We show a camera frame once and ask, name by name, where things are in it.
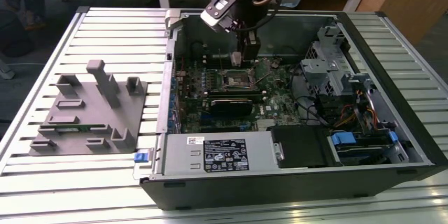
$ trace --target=blue tab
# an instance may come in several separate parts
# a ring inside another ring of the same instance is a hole
[[[391,139],[391,142],[397,142],[398,141],[398,136],[397,133],[394,133],[394,131],[389,131],[389,137]]]
[[[134,156],[133,156],[133,162],[147,163],[149,162],[149,153],[135,153]]]
[[[333,145],[337,145],[337,144],[341,143],[341,142],[338,141],[338,138],[337,138],[335,134],[330,136],[330,140],[333,141]]]
[[[351,132],[335,132],[333,136],[330,136],[333,141],[333,145],[337,144],[355,144],[355,139]]]

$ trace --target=floor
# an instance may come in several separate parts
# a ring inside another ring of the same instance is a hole
[[[174,8],[201,8],[207,0],[171,0]],[[19,58],[1,59],[15,72],[11,80],[0,79],[0,120],[11,120],[21,106],[29,89],[35,81],[53,48],[65,31],[65,27],[74,14],[77,6],[94,7],[158,7],[158,0],[45,0],[47,26],[39,31],[29,33],[35,44],[35,50]],[[445,15],[433,29],[426,34],[415,49],[439,74],[448,81],[448,15]],[[6,131],[7,124],[0,123],[0,138]]]

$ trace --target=power supply label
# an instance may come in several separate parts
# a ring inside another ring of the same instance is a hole
[[[207,173],[249,170],[245,139],[203,140],[203,170]]]

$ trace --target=black cable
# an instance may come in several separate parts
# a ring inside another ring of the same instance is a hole
[[[263,26],[273,19],[274,15],[278,13],[281,1],[282,0],[277,0],[277,3],[274,5],[274,9],[273,9],[273,12],[271,12],[270,16],[267,16],[263,20],[261,20],[253,27],[235,28],[235,29],[233,29],[233,31],[237,32],[237,33],[246,33],[249,31],[253,31],[253,30],[258,29],[261,26]]]

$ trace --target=metal slat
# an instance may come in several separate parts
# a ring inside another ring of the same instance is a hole
[[[374,14],[349,14],[350,20],[379,20],[379,18]]]
[[[425,128],[431,137],[434,136],[448,136],[448,127],[446,124],[426,124]]]
[[[382,32],[365,32],[361,33],[363,39],[394,39],[393,34],[389,31]]]
[[[55,97],[42,97],[35,99],[38,103],[37,109],[50,109],[53,106]],[[159,104],[159,96],[158,95],[147,95],[145,98],[145,106],[158,106]]]
[[[443,105],[411,105],[410,106],[414,112],[448,112],[448,104]]]
[[[165,49],[165,46],[77,46],[69,47],[66,53],[70,55],[162,54]]]
[[[383,26],[379,20],[351,20],[354,26]]]
[[[90,10],[86,17],[165,17],[165,11]]]
[[[7,165],[50,164],[61,162],[85,162],[85,161],[115,161],[133,160],[133,153],[114,155],[69,155],[69,156],[41,156],[41,157],[11,157]]]
[[[147,84],[146,94],[158,94],[161,91],[161,84]],[[55,96],[59,93],[55,86],[46,86],[42,95]]]
[[[134,165],[133,160],[126,161],[95,161],[95,162],[73,162],[69,166],[62,162],[54,164],[29,164],[29,165],[7,165],[2,173],[14,174],[14,173],[33,173],[33,172],[59,172],[63,170],[97,170],[119,168],[131,168]]]
[[[399,71],[387,74],[391,80],[430,80],[429,75],[422,71]]]
[[[63,73],[85,73],[85,64],[69,64],[58,65],[54,67],[55,74]],[[149,73],[149,72],[162,72],[162,64],[159,63],[139,63],[139,64],[106,64],[103,66],[103,71],[106,73]]]
[[[358,55],[355,53],[350,54],[354,61],[359,61]],[[378,61],[410,61],[414,62],[414,59],[409,54],[375,54],[374,55]]]
[[[357,26],[355,29],[362,33],[390,33],[385,26]]]
[[[369,46],[401,46],[397,39],[365,39]]]
[[[417,112],[422,123],[448,123],[448,113],[442,112]]]
[[[409,52],[406,51],[405,48],[402,47],[381,47],[381,46],[371,46],[370,50],[374,54],[407,54]],[[347,52],[355,53],[354,49],[350,48]]]
[[[165,31],[77,31],[74,38],[162,38]]]
[[[445,93],[441,90],[401,90],[407,101],[411,100],[445,100]]]
[[[63,55],[59,63],[87,63],[89,60],[102,60],[103,63],[162,63],[165,54],[157,55]]]
[[[149,82],[149,83],[150,82],[161,82],[161,79],[162,79],[162,74],[161,73],[131,73],[131,74],[117,73],[117,74],[113,75],[115,81],[126,81],[129,76],[138,77],[139,81],[145,81],[145,82]],[[55,84],[58,78],[59,78],[58,74],[53,75],[50,77],[49,84]],[[95,79],[94,79],[93,75],[86,74],[86,73],[75,74],[75,78],[81,82],[95,82]]]
[[[137,186],[138,181],[133,179],[131,173],[133,169],[126,168],[2,176],[0,193]]]
[[[165,24],[81,24],[78,30],[165,30]]]
[[[165,18],[159,17],[85,17],[82,23],[134,23],[153,24],[163,23]]]
[[[74,38],[71,46],[165,46],[165,38]]]
[[[365,69],[363,64],[358,61],[357,67],[358,69]],[[421,70],[421,66],[415,62],[381,62],[382,68],[386,71],[409,71],[409,70]]]
[[[402,80],[393,81],[399,90],[425,90],[438,89],[437,84],[431,80]]]

